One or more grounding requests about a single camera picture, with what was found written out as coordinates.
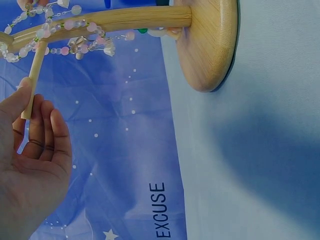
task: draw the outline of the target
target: wooden rod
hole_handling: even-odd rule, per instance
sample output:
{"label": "wooden rod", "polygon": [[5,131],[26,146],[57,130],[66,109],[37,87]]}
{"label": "wooden rod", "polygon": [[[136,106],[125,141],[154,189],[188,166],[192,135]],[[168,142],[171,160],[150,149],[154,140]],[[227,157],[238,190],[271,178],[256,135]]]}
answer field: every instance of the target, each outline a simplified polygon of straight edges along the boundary
{"label": "wooden rod", "polygon": [[10,46],[14,42],[14,37],[0,31],[0,42]]}
{"label": "wooden rod", "polygon": [[[192,13],[189,6],[147,6],[113,9],[93,12],[80,16],[70,17],[55,21],[60,24],[68,19],[74,21],[85,19],[87,22],[95,22],[105,32],[120,30],[132,30],[156,27],[189,27],[192,21]],[[16,53],[28,44],[36,35],[41,25],[28,28],[13,35],[14,41],[9,51]],[[61,29],[46,38],[48,43],[88,35],[86,27],[73,28],[72,30]]]}
{"label": "wooden rod", "polygon": [[36,86],[39,78],[39,73],[41,70],[42,62],[45,57],[46,49],[47,49],[48,43],[45,41],[40,41],[39,46],[36,49],[33,62],[31,65],[30,73],[29,73],[29,78],[31,79],[31,84],[32,84],[32,94],[31,98],[29,101],[28,106],[26,109],[22,112],[21,118],[22,119],[30,119],[31,118],[31,113],[32,113],[32,108],[34,104],[34,96],[35,96],[35,91],[36,91]]}

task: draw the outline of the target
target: green bead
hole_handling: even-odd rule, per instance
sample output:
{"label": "green bead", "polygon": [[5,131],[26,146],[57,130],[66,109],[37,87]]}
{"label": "green bead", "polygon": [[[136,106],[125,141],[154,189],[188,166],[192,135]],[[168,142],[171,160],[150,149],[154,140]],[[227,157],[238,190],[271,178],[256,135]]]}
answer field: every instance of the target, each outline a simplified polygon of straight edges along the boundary
{"label": "green bead", "polygon": [[139,28],[137,29],[141,34],[145,34],[146,32],[148,32],[148,28]]}

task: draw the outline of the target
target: bamboo pole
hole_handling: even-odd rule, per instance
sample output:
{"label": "bamboo pole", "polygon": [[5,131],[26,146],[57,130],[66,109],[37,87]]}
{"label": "bamboo pole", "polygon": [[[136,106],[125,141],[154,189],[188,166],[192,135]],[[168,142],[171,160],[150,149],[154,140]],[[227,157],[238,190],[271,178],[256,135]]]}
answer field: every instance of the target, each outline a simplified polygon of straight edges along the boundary
{"label": "bamboo pole", "polygon": [[31,118],[31,113],[32,113],[32,108],[34,104],[34,96],[35,96],[35,91],[36,91],[36,86],[39,78],[39,73],[41,70],[42,62],[45,57],[45,52],[47,49],[48,43],[45,41],[40,41],[39,46],[36,49],[33,62],[31,65],[30,73],[29,73],[29,78],[31,80],[31,85],[32,85],[32,94],[31,98],[29,101],[28,106],[26,109],[22,112],[21,118],[22,119],[30,119]]}

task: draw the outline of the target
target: white star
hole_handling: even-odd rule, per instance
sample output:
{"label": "white star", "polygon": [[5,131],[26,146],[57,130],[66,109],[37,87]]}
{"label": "white star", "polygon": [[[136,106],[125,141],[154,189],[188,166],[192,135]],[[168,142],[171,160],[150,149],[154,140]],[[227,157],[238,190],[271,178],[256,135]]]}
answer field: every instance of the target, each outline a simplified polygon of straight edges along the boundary
{"label": "white star", "polygon": [[115,238],[119,237],[118,235],[115,235],[112,229],[109,231],[104,231],[105,234],[105,240],[115,240]]}

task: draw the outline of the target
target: round wooden base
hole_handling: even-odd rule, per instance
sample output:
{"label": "round wooden base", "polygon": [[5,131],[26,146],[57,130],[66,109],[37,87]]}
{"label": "round wooden base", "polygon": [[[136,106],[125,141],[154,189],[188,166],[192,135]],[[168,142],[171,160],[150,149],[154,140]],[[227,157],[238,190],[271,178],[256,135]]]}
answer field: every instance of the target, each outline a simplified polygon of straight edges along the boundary
{"label": "round wooden base", "polygon": [[230,67],[238,30],[237,0],[174,0],[190,6],[192,23],[176,41],[180,65],[195,90],[210,92]]}

